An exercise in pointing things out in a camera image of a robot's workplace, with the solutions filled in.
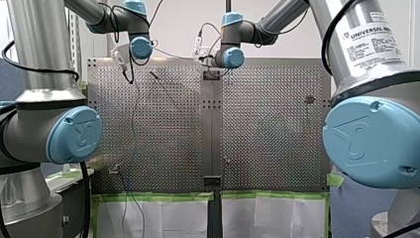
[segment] wire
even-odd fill
[[[161,49],[158,49],[158,48],[155,48],[155,50],[158,51],[158,52],[160,52],[160,53],[162,53],[162,54],[165,54],[167,56],[170,56],[172,58],[177,58],[177,59],[180,59],[180,60],[194,61],[194,59],[179,57],[179,56],[173,55],[171,53],[164,52],[164,51],[162,51]]]
[[[119,5],[114,5],[114,6],[109,6],[106,3],[99,3],[100,5],[104,6],[105,8],[107,8],[109,10],[109,15],[110,15],[110,23],[111,23],[111,28],[114,31],[114,40],[115,43],[119,43],[120,42],[120,20],[117,17],[117,14],[115,14],[115,9],[122,9],[124,11],[127,11],[137,17],[139,17],[140,19],[142,19],[146,24],[148,24],[148,26],[150,26],[150,23],[148,22],[148,19],[146,19],[143,15],[129,9],[123,6],[119,6]]]
[[[86,163],[80,163],[80,169],[83,176],[83,185],[84,185],[84,217],[82,225],[82,238],[87,238],[89,236],[89,227],[90,227],[90,179],[89,173],[87,171]]]
[[[257,43],[255,43],[254,46],[257,49],[260,49],[263,46],[263,36],[262,36],[262,33],[258,30],[258,28],[257,28],[257,26],[256,26],[255,23],[253,23],[251,21],[247,21],[247,20],[246,20],[246,22],[248,22],[249,24],[253,25],[254,32],[257,32],[257,34],[259,35],[259,37],[260,37],[260,44],[258,45]]]
[[[108,4],[102,3],[102,2],[100,2],[99,4],[106,7],[109,10],[110,23],[111,23],[112,30],[114,30],[114,41],[115,43],[119,43],[120,42],[120,21],[118,20],[117,15],[115,14],[112,7],[110,7]]]
[[[308,11],[309,11],[309,10],[306,10],[306,12],[303,14],[302,19],[300,19],[300,21],[296,24],[296,26],[294,26],[294,27],[290,28],[289,30],[287,30],[287,31],[285,31],[285,32],[280,32],[280,33],[278,33],[278,35],[284,35],[284,34],[287,34],[287,33],[290,33],[290,32],[292,32],[292,31],[294,31],[297,27],[299,27],[299,26],[300,26],[300,24],[302,24],[303,20],[305,20],[306,15],[308,15]]]
[[[148,62],[151,60],[151,58],[148,58],[148,59],[146,59],[145,62],[138,63],[138,62],[136,62],[136,59],[134,59],[131,51],[129,51],[129,54],[130,54],[130,66],[132,67],[132,72],[133,72],[133,63],[135,63],[138,66],[144,66],[144,65],[148,64]]]
[[[218,34],[219,34],[219,36],[221,36],[222,35],[222,33],[220,33],[220,31],[219,31],[219,29],[217,29],[217,27],[213,24],[213,23],[204,23],[203,25],[201,25],[201,29],[200,29],[200,32],[202,32],[203,31],[203,29],[204,29],[204,27],[205,26],[210,26],[210,27],[212,27]]]
[[[404,227],[404,228],[402,228],[400,230],[397,230],[395,232],[392,232],[391,234],[389,234],[389,235],[387,235],[387,236],[385,236],[383,238],[395,238],[395,237],[398,237],[398,236],[407,234],[408,232],[413,231],[413,230],[416,230],[418,228],[420,228],[420,222],[416,222],[416,223],[413,223],[411,225],[408,225],[408,226],[406,226],[406,227]]]
[[[160,5],[163,3],[163,0],[160,0],[160,2],[157,4],[157,8],[155,9],[155,13],[154,13],[154,16],[152,17],[152,19],[151,19],[151,25],[152,25],[152,23],[154,22],[154,20],[155,20],[155,18],[156,18],[156,16],[157,16],[157,14],[158,14],[158,9],[160,8]]]
[[[131,129],[132,129],[132,132],[133,132],[133,138],[134,138],[134,143],[135,143],[135,147],[134,147],[134,150],[133,150],[133,157],[132,157],[132,159],[135,158],[135,156],[137,154],[137,148],[138,148],[136,127],[135,127],[134,120],[135,120],[136,112],[137,112],[138,107],[139,107],[140,98],[141,98],[141,95],[142,95],[142,92],[140,90],[140,87],[139,87],[139,85],[138,85],[138,83],[137,83],[137,81],[136,81],[135,78],[134,78],[134,85],[135,85],[136,90],[137,90],[137,95],[136,95],[136,104],[135,104],[135,107],[134,107],[134,110],[133,110],[133,113],[132,113],[132,118],[131,118]],[[130,182],[130,178],[129,177],[127,177],[127,186],[128,186],[128,189],[129,189],[129,191],[131,193],[131,196],[132,196],[133,201],[136,203],[137,207],[139,208],[140,212],[142,213],[142,219],[143,219],[142,238],[144,238],[145,237],[145,233],[146,233],[146,216],[145,216],[145,213],[143,212],[142,208],[139,206],[139,204],[137,203],[137,201],[136,201],[136,199],[135,199],[135,197],[133,195],[133,190],[131,188],[131,182]]]
[[[68,74],[73,74],[74,75],[74,80],[78,81],[79,80],[79,74],[71,69],[49,69],[49,68],[38,68],[38,67],[28,67],[28,66],[24,66],[21,64],[18,64],[14,61],[12,61],[11,59],[9,59],[7,57],[7,52],[15,45],[15,41],[10,42],[1,52],[1,56],[3,58],[3,60],[5,62],[7,62],[8,64],[11,64],[14,67],[17,67],[19,69],[23,69],[26,71],[33,71],[33,72],[39,72],[39,73],[68,73]]]
[[[328,49],[330,47],[331,38],[333,37],[336,27],[340,23],[340,21],[343,19],[343,17],[354,5],[358,4],[359,1],[361,0],[349,0],[340,10],[337,16],[331,21],[330,26],[328,26],[327,31],[325,32],[324,39],[322,40],[321,58],[322,58],[322,64],[324,65],[328,73],[330,73],[330,75],[333,75],[333,72],[331,71],[331,68],[330,68],[329,59],[328,59]]]
[[[138,12],[136,12],[136,11],[134,11],[134,10],[131,10],[130,8],[127,8],[127,7],[123,7],[123,6],[120,6],[120,5],[114,5],[114,6],[112,6],[112,10],[114,11],[114,9],[116,9],[116,8],[119,8],[119,9],[123,9],[124,11],[127,11],[127,12],[129,12],[129,13],[131,13],[131,14],[133,14],[133,15],[135,15],[136,17],[139,17],[140,19],[142,19],[146,24],[148,24],[148,27],[150,27],[151,26],[151,24],[148,22],[148,19],[147,18],[145,18],[142,14],[140,14],[140,13],[138,13]]]

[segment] robotic arm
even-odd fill
[[[274,44],[309,7],[324,39],[324,66],[338,87],[323,130],[330,159],[364,185],[418,187],[420,71],[402,59],[377,0],[282,0],[258,23],[229,12],[212,65],[240,67],[241,43]]]
[[[85,19],[93,33],[127,31],[134,59],[151,56],[142,0],[112,8],[94,0],[67,0],[65,5]],[[99,145],[102,121],[85,106],[86,98],[76,84],[78,74],[71,70],[64,1],[8,0],[8,7],[19,64],[6,59],[5,51],[3,56],[24,69],[26,81],[15,102],[0,102],[0,190],[8,194],[2,198],[0,237],[62,237],[61,197],[50,193],[40,163],[81,163],[87,196],[83,237],[87,237],[90,192],[83,162]],[[40,221],[48,229],[40,229]]]

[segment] robot end effector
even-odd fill
[[[223,17],[221,48],[211,64],[221,68],[238,68],[245,62],[241,43],[268,46],[276,40],[277,35],[265,32],[259,24],[244,20],[241,13],[226,13]]]

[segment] metal rod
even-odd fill
[[[304,0],[281,0],[264,18],[260,27],[271,35],[278,35],[309,8]]]
[[[232,12],[232,0],[226,0],[226,12]]]
[[[8,0],[19,63],[35,68],[71,69],[64,3],[56,0]],[[27,71],[26,90],[17,102],[80,100],[68,73]]]
[[[65,0],[65,7],[83,18],[90,25],[99,24],[106,14],[96,0]]]

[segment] white paper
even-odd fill
[[[224,238],[253,238],[256,200],[222,200]]]
[[[138,201],[146,217],[147,238],[207,238],[207,201]],[[98,208],[98,238],[123,238],[125,202],[105,202]],[[127,202],[125,237],[139,238],[142,214],[134,201]]]
[[[325,200],[223,200],[226,238],[324,238]]]

